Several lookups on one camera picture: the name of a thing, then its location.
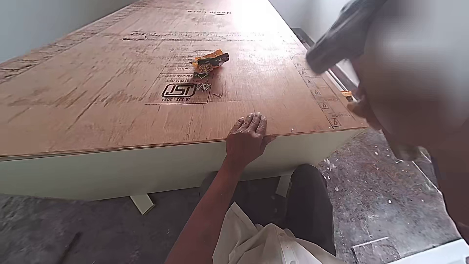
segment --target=dark trousers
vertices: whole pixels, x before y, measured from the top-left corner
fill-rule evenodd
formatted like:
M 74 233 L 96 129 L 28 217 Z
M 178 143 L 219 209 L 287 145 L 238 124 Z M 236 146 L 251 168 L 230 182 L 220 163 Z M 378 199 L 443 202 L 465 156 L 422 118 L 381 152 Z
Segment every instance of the dark trousers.
M 303 164 L 293 172 L 282 227 L 336 255 L 332 204 L 326 181 L 316 167 Z
M 200 197 L 215 175 L 204 180 Z M 292 174 L 286 199 L 273 195 L 277 183 L 278 179 L 274 178 L 240 182 L 232 202 L 236 202 L 253 223 L 266 225 L 273 222 L 281 228 L 288 228 L 295 237 L 313 242 L 335 256 L 332 204 L 323 175 L 309 164 L 298 166 Z

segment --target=white wall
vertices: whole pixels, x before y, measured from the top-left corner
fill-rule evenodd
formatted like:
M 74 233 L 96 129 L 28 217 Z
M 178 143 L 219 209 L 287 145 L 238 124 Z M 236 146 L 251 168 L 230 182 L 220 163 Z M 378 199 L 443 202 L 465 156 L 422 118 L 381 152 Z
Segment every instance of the white wall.
M 23 55 L 135 0 L 1 0 L 0 62 Z
M 269 0 L 291 28 L 301 28 L 310 0 Z
M 332 26 L 340 10 L 348 2 L 349 0 L 308 1 L 301 28 L 313 41 L 318 41 Z

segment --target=fingers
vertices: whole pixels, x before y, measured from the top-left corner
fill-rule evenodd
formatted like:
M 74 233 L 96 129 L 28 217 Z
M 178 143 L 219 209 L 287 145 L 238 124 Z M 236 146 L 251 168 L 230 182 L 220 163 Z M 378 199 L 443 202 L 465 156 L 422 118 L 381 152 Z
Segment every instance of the fingers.
M 261 122 L 262 114 L 260 112 L 257 112 L 254 118 L 251 121 L 251 124 L 249 124 L 248 129 L 252 130 L 253 132 L 257 131 L 257 127 L 259 126 L 259 123 Z
M 272 141 L 275 140 L 275 136 L 266 136 L 262 139 L 261 153 L 264 153 L 265 147 Z
M 238 130 L 243 123 L 244 123 L 244 117 L 240 117 L 238 121 L 236 121 L 236 123 L 234 124 L 230 132 L 235 132 L 236 130 Z
M 256 133 L 265 136 L 265 130 L 267 129 L 267 117 L 263 116 L 257 127 Z
M 244 123 L 241 125 L 241 127 L 239 128 L 239 131 L 243 131 L 243 130 L 246 130 L 249 125 L 251 124 L 251 121 L 252 121 L 252 118 L 254 117 L 254 113 L 250 113 L 245 119 L 244 119 Z

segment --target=wood grain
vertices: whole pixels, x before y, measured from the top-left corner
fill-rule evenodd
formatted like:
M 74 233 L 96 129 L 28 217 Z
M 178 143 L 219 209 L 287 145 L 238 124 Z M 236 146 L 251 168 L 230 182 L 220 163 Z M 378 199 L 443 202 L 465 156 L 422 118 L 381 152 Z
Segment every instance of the wood grain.
M 230 61 L 209 91 L 163 96 L 217 48 Z M 365 127 L 305 52 L 267 0 L 136 2 L 0 64 L 0 156 L 221 141 L 255 111 L 272 135 Z

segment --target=plywood sheet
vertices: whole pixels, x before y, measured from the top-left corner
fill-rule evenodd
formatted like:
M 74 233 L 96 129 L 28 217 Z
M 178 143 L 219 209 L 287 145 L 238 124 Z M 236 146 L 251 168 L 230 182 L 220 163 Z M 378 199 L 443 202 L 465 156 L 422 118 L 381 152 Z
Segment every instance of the plywood sheet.
M 188 61 L 217 48 L 196 91 Z M 255 111 L 272 135 L 364 127 L 305 52 L 267 0 L 136 2 L 0 65 L 0 156 L 221 141 Z

